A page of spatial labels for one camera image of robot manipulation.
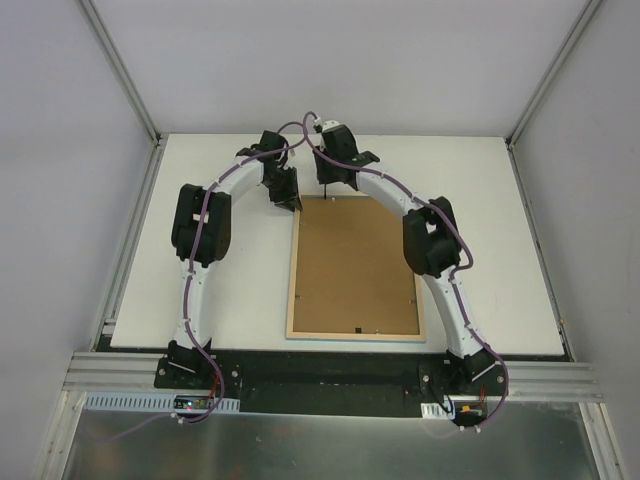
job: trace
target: brown board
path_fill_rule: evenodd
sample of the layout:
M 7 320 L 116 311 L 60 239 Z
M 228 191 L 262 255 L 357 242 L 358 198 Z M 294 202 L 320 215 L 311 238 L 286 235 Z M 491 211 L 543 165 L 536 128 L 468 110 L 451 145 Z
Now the brown board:
M 296 212 L 287 338 L 424 341 L 422 280 L 402 224 L 370 197 L 303 197 Z

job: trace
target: wall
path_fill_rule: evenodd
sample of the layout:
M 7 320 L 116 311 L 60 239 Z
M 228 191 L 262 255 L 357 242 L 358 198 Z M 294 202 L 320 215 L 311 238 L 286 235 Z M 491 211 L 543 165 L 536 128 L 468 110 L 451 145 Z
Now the wall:
M 0 477 L 29 478 L 149 143 L 70 0 L 0 4 Z
M 163 132 L 503 136 L 585 0 L 96 0 Z
M 579 359 L 640 476 L 640 2 L 606 2 L 516 161 Z

